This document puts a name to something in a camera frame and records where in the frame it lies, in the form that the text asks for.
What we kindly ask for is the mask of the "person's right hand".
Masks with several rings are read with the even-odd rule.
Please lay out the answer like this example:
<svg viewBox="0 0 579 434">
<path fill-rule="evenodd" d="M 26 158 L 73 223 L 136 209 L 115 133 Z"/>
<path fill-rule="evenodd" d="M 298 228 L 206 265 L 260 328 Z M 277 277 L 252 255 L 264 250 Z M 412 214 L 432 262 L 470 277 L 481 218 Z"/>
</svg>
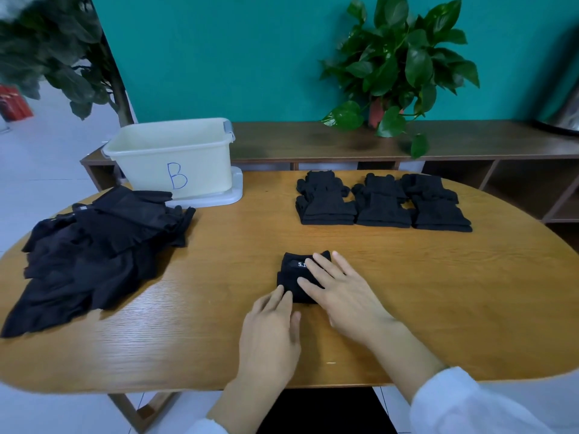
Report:
<svg viewBox="0 0 579 434">
<path fill-rule="evenodd" d="M 368 283 L 367 286 L 351 286 L 337 282 L 335 286 L 320 288 L 299 277 L 298 284 L 326 311 L 332 327 L 362 345 L 373 323 L 395 320 Z"/>
</svg>

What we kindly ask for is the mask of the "person's left hand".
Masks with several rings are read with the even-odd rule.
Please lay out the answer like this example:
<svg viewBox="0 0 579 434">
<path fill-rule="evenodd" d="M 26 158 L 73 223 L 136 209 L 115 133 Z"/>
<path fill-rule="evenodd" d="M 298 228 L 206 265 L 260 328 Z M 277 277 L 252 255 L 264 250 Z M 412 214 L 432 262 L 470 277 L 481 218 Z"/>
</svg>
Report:
<svg viewBox="0 0 579 434">
<path fill-rule="evenodd" d="M 293 294 L 285 291 L 275 312 L 264 313 L 271 293 L 258 299 L 245 316 L 239 343 L 240 373 L 293 378 L 301 354 L 301 345 L 290 340 L 290 316 Z"/>
</svg>

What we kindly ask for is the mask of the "black glove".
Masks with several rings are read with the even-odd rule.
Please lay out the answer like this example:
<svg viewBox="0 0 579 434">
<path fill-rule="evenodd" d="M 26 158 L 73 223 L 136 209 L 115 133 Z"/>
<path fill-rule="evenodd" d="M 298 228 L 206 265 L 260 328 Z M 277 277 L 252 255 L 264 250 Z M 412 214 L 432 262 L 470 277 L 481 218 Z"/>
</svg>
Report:
<svg viewBox="0 0 579 434">
<path fill-rule="evenodd" d="M 277 284 L 284 287 L 284 291 L 293 294 L 293 302 L 298 304 L 317 304 L 298 284 L 298 278 L 307 279 L 312 284 L 322 288 L 316 278 L 308 270 L 305 260 L 312 259 L 313 255 L 295 255 L 285 253 L 281 261 L 281 269 L 277 273 Z"/>
</svg>

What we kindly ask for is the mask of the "person's right forearm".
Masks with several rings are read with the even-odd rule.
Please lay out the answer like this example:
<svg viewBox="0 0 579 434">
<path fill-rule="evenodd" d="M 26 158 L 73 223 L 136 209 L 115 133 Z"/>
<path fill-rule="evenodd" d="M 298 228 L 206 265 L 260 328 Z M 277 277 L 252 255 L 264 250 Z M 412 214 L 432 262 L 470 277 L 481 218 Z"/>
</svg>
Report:
<svg viewBox="0 0 579 434">
<path fill-rule="evenodd" d="M 373 323 L 364 345 L 409 404 L 426 382 L 449 367 L 396 320 Z"/>
</svg>

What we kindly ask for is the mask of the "person's left forearm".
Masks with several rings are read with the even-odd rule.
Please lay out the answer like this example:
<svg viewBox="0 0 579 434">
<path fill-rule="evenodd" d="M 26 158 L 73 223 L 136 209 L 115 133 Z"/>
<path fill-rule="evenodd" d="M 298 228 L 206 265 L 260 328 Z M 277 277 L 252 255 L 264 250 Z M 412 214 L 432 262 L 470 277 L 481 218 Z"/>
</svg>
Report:
<svg viewBox="0 0 579 434">
<path fill-rule="evenodd" d="M 240 373 L 225 387 L 206 417 L 228 434 L 257 434 L 287 383 L 284 376 Z"/>
</svg>

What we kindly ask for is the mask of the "stack of folded black gloves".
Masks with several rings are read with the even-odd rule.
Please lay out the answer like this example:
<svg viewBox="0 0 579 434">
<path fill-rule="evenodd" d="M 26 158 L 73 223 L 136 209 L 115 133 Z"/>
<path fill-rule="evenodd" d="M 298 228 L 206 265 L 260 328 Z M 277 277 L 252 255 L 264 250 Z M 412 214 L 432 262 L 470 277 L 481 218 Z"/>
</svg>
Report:
<svg viewBox="0 0 579 434">
<path fill-rule="evenodd" d="M 411 228 L 409 210 L 402 207 L 408 197 L 393 175 L 368 173 L 364 183 L 355 184 L 351 192 L 357 209 L 356 225 Z"/>
<path fill-rule="evenodd" d="M 471 233 L 471 222 L 458 207 L 456 192 L 446 189 L 438 176 L 405 174 L 400 185 L 413 208 L 412 227 L 418 230 Z"/>
<path fill-rule="evenodd" d="M 350 188 L 334 171 L 309 171 L 298 179 L 295 208 L 302 225 L 353 225 L 357 216 L 354 201 L 346 201 Z"/>
</svg>

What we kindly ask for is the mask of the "person's black trousers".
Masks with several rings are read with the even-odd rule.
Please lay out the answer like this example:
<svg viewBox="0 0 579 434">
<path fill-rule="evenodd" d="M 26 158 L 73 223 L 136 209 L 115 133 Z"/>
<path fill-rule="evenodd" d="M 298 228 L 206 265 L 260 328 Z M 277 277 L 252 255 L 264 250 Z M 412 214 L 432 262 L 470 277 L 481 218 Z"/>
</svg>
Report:
<svg viewBox="0 0 579 434">
<path fill-rule="evenodd" d="M 372 387 L 285 389 L 257 434 L 397 434 Z"/>
</svg>

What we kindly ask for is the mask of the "white plastic bin lid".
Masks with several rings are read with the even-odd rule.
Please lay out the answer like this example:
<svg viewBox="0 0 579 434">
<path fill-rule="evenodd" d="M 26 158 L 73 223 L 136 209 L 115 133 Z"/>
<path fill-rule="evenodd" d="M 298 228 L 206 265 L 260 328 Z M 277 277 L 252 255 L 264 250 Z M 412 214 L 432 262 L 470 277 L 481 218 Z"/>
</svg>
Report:
<svg viewBox="0 0 579 434">
<path fill-rule="evenodd" d="M 242 198 L 243 176 L 239 167 L 231 166 L 230 171 L 232 175 L 232 187 L 230 189 L 220 193 L 173 199 L 165 202 L 165 205 L 170 208 L 180 206 L 183 209 L 199 209 L 235 204 Z"/>
</svg>

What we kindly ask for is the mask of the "white left sleeve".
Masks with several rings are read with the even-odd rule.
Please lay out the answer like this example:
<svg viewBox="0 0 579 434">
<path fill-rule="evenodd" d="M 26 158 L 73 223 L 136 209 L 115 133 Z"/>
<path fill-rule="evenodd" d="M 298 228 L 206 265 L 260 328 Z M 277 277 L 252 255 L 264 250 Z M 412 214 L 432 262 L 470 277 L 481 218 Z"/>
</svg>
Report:
<svg viewBox="0 0 579 434">
<path fill-rule="evenodd" d="M 184 434 L 229 434 L 219 423 L 208 418 L 197 421 Z"/>
</svg>

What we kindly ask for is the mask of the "white sleeve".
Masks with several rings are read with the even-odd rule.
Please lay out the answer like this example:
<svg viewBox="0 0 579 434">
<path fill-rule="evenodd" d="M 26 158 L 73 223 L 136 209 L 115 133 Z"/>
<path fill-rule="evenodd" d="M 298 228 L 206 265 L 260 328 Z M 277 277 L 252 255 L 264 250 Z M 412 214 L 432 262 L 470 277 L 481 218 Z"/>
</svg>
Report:
<svg viewBox="0 0 579 434">
<path fill-rule="evenodd" d="M 219 423 L 208 418 L 197 421 L 184 434 L 229 434 Z"/>
<path fill-rule="evenodd" d="M 414 434 L 555 434 L 527 408 L 481 387 L 460 367 L 421 386 L 409 419 Z"/>
</svg>

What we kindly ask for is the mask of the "red plant pot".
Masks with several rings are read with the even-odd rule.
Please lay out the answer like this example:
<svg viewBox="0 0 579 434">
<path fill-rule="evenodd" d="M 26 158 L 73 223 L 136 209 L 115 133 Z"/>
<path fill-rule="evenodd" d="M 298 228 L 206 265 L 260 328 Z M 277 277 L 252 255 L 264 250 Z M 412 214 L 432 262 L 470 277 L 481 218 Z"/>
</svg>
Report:
<svg viewBox="0 0 579 434">
<path fill-rule="evenodd" d="M 384 105 L 384 98 L 381 97 L 374 97 L 371 102 L 370 102 L 370 106 L 369 106 L 369 112 L 368 112 L 368 127 L 372 128 L 372 129 L 377 129 L 380 122 L 383 119 L 383 116 L 385 114 L 385 107 L 387 108 L 387 105 Z"/>
</svg>

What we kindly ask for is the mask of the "long brown wooden shelf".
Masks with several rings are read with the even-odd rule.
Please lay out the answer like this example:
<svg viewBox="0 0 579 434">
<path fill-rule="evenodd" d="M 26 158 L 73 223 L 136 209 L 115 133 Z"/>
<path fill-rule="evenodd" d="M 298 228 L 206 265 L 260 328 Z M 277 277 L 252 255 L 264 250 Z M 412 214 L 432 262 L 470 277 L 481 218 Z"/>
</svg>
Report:
<svg viewBox="0 0 579 434">
<path fill-rule="evenodd" d="M 341 132 L 316 122 L 235 123 L 231 159 L 239 164 L 387 162 L 401 170 L 409 142 L 369 129 Z M 417 121 L 429 151 L 427 172 L 486 191 L 545 224 L 579 224 L 579 136 L 510 120 Z"/>
</svg>

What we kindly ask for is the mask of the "cream plastic storage bin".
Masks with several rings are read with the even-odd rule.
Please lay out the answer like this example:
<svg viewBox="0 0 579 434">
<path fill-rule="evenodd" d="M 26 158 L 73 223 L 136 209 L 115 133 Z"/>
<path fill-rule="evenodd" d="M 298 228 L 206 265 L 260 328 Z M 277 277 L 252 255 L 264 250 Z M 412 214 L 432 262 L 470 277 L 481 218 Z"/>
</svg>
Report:
<svg viewBox="0 0 579 434">
<path fill-rule="evenodd" d="M 117 163 L 133 190 L 165 191 L 183 199 L 232 188 L 234 141 L 226 118 L 161 121 L 123 127 L 103 154 Z"/>
</svg>

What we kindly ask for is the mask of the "wooden table leg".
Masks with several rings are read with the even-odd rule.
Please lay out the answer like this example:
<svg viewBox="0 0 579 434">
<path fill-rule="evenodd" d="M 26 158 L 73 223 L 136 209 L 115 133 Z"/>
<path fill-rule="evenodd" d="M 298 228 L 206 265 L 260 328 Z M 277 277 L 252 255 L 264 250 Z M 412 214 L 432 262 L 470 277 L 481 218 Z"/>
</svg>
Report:
<svg viewBox="0 0 579 434">
<path fill-rule="evenodd" d="M 180 392 L 157 392 L 141 408 L 136 408 L 131 403 L 128 394 L 107 394 L 107 397 L 120 411 L 136 434 L 147 434 L 153 425 L 167 413 L 180 395 Z"/>
</svg>

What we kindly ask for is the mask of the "pile of black gloves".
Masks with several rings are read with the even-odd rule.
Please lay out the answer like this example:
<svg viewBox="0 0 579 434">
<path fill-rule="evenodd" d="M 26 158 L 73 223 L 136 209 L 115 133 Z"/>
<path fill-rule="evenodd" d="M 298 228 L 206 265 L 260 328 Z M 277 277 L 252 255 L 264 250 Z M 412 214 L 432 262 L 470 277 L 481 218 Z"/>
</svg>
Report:
<svg viewBox="0 0 579 434">
<path fill-rule="evenodd" d="M 8 313 L 1 338 L 65 325 L 111 310 L 157 277 L 157 256 L 185 247 L 195 208 L 168 206 L 172 193 L 119 186 L 90 204 L 38 222 L 22 252 L 28 283 Z"/>
</svg>

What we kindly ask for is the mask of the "white right sleeve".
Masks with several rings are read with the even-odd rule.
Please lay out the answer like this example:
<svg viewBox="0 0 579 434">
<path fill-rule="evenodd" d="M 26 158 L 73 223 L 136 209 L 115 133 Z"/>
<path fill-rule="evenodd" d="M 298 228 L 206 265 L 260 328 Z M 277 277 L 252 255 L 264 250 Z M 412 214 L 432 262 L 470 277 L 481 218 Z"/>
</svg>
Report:
<svg viewBox="0 0 579 434">
<path fill-rule="evenodd" d="M 414 434 L 555 434 L 527 408 L 481 387 L 460 367 L 421 386 L 409 419 Z"/>
</svg>

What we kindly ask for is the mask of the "green potted plant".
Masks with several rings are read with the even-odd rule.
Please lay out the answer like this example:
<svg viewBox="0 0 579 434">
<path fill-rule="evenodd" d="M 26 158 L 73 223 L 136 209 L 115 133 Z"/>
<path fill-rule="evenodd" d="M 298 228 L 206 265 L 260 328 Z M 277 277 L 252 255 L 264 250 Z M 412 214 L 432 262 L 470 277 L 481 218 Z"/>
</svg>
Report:
<svg viewBox="0 0 579 434">
<path fill-rule="evenodd" d="M 476 64 L 446 47 L 468 43 L 456 28 L 461 8 L 462 0 L 451 0 L 413 16 L 408 0 L 377 0 L 368 24 L 364 2 L 351 0 L 346 11 L 356 23 L 337 58 L 320 62 L 320 79 L 335 79 L 345 101 L 321 122 L 348 132 L 368 127 L 370 102 L 382 96 L 385 114 L 370 129 L 379 138 L 402 137 L 412 159 L 423 157 L 430 149 L 427 135 L 410 134 L 408 124 L 431 111 L 439 89 L 456 95 L 466 82 L 480 87 Z"/>
</svg>

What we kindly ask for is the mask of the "shiny metal container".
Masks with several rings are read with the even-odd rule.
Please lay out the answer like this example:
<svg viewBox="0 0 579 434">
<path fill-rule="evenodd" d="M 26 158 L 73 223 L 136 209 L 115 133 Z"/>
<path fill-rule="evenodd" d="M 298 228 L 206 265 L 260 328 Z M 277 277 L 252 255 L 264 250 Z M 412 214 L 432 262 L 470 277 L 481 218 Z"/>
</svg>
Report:
<svg viewBox="0 0 579 434">
<path fill-rule="evenodd" d="M 554 87 L 534 122 L 547 131 L 579 137 L 579 78 Z"/>
</svg>

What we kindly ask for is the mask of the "red box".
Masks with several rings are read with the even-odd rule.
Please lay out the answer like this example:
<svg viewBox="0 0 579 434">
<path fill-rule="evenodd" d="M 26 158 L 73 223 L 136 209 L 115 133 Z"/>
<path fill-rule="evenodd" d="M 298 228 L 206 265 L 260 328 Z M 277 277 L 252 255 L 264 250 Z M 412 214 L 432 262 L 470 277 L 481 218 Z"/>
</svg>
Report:
<svg viewBox="0 0 579 434">
<path fill-rule="evenodd" d="M 19 90 L 3 84 L 0 84 L 0 115 L 9 123 L 34 116 L 32 109 Z"/>
</svg>

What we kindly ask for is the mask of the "large dark leafy tree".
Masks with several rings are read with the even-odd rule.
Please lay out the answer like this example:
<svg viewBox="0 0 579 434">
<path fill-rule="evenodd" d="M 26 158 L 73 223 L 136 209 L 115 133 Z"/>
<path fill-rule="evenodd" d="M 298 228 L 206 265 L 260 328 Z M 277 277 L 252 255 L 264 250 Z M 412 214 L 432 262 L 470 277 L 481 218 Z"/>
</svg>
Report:
<svg viewBox="0 0 579 434">
<path fill-rule="evenodd" d="M 126 88 L 92 0 L 0 0 L 0 84 L 40 99 L 40 81 L 62 91 L 74 115 L 109 105 L 134 124 Z"/>
</svg>

